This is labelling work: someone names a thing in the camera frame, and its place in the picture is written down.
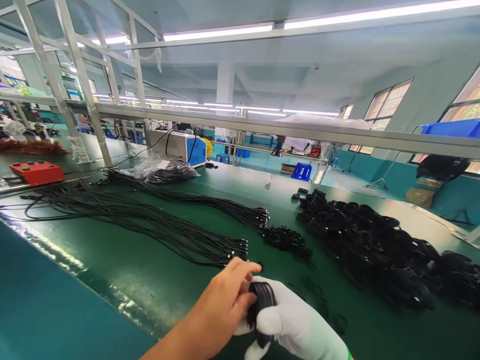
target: white machine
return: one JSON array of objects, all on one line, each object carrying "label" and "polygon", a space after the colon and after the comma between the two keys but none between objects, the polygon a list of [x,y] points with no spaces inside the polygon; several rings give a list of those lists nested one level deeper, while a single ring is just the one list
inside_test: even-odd
[{"label": "white machine", "polygon": [[148,130],[147,136],[150,144],[155,144],[152,149],[169,159],[183,159],[194,168],[207,162],[207,144],[201,137],[180,132],[162,130]]}]

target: blue stool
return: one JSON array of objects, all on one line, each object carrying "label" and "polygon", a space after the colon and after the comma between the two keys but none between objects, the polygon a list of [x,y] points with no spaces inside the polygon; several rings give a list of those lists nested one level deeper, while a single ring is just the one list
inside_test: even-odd
[{"label": "blue stool", "polygon": [[310,174],[312,173],[312,165],[298,162],[293,170],[293,174],[290,176],[292,179],[298,179],[303,181],[310,181]]},{"label": "blue stool", "polygon": [[220,163],[225,163],[226,164],[227,163],[226,160],[228,160],[228,164],[230,164],[230,155],[224,154],[224,153],[218,153],[215,156],[215,161],[217,161],[218,158],[220,158]]}]

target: black coiled cord pile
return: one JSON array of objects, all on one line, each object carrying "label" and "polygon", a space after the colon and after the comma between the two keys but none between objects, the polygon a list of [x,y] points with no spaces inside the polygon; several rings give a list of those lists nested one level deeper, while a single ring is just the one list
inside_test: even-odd
[{"label": "black coiled cord pile", "polygon": [[269,227],[263,232],[263,240],[268,245],[290,252],[305,261],[309,266],[312,258],[312,250],[305,246],[305,239],[298,232],[286,226]]},{"label": "black coiled cord pile", "polygon": [[[50,221],[93,218],[148,235],[189,262],[224,267],[237,256],[248,259],[248,240],[229,238],[208,231],[194,223],[170,215],[158,207],[142,203],[122,193],[104,192],[98,186],[79,183],[76,187],[54,187],[40,195],[26,195],[33,200],[25,205],[5,205],[1,210],[24,210],[24,218],[0,212],[13,221]],[[59,214],[35,216],[37,208],[52,208]]]},{"label": "black coiled cord pile", "polygon": [[167,189],[137,180],[118,171],[109,171],[105,178],[99,180],[96,184],[124,185],[173,203],[209,206],[230,215],[232,218],[258,231],[265,229],[270,219],[269,212],[263,207],[250,208],[227,199],[202,194],[192,195],[188,193],[189,190]]},{"label": "black coiled cord pile", "polygon": [[359,289],[377,289],[398,310],[433,310],[432,293],[480,309],[480,266],[467,257],[440,255],[397,219],[368,205],[328,201],[318,189],[300,199],[300,207],[297,218]]}]

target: green table surface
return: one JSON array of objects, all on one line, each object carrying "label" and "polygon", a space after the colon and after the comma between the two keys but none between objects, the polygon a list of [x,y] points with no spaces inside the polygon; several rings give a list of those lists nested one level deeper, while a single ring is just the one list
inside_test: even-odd
[{"label": "green table surface", "polygon": [[[83,137],[88,144],[90,157],[100,157],[96,139],[91,135]],[[114,157],[113,162],[117,162],[115,159],[123,160],[124,145],[115,140],[107,143]],[[0,156],[0,169],[5,174],[9,163],[40,158],[60,164],[64,171],[94,169],[102,165],[101,161],[94,165],[75,165],[70,160],[71,155],[3,154]],[[136,160],[132,159],[123,165],[128,167],[135,163]],[[453,237],[451,225],[450,228],[446,227],[438,217],[411,204],[222,163],[218,166],[217,169],[202,166],[198,168],[201,176],[164,186],[230,199],[249,207],[265,207],[270,212],[269,225],[286,225],[305,236],[307,246],[313,250],[312,261],[316,270],[308,269],[289,253],[265,245],[260,235],[216,209],[168,203],[141,193],[119,193],[119,196],[131,196],[154,204],[175,216],[226,236],[248,239],[249,259],[263,263],[262,275],[297,285],[308,302],[313,298],[302,287],[300,278],[304,274],[310,275],[321,285],[330,314],[339,313],[348,320],[343,339],[356,360],[480,359],[480,343],[476,339],[480,333],[478,314],[439,299],[436,300],[434,311],[399,314],[377,294],[359,292],[324,254],[319,241],[310,236],[296,220],[298,203],[290,197],[299,187],[310,191],[315,187],[327,193],[330,200],[369,204],[381,214],[399,219],[402,229],[413,237],[431,242],[439,252],[454,250],[480,263],[480,252]],[[100,171],[93,172],[92,180],[101,176]],[[16,196],[0,199],[2,204],[21,202]],[[189,263],[146,235],[92,219],[15,222],[8,225],[158,339],[189,311],[210,279],[219,271],[217,268]],[[252,341],[252,334],[234,337],[217,358],[243,359],[245,349]],[[265,357],[293,358],[278,345],[273,346]]]}]

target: cardboard box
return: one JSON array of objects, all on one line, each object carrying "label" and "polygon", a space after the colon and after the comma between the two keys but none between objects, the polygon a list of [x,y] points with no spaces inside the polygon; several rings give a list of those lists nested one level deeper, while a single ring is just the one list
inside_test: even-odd
[{"label": "cardboard box", "polygon": [[406,192],[405,200],[422,208],[432,206],[435,194],[442,187],[443,182],[428,178],[419,177],[414,186]]}]

